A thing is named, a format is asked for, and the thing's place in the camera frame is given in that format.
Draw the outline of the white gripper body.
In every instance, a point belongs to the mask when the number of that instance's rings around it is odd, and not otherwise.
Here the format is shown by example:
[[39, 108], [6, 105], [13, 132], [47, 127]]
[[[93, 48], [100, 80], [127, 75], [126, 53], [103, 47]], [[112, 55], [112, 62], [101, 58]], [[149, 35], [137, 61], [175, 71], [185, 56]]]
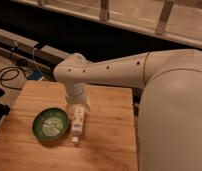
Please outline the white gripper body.
[[87, 92], [83, 83], [67, 84], [65, 86], [66, 99], [69, 104], [85, 104]]

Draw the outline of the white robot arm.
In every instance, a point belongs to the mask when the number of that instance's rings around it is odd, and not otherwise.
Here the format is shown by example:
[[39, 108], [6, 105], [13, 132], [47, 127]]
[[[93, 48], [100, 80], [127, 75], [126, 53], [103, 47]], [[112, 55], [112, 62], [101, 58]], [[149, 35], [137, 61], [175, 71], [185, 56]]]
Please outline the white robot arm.
[[139, 171], [202, 171], [202, 51], [154, 51], [97, 63], [74, 53], [53, 73], [71, 104], [86, 100], [84, 84], [141, 88]]

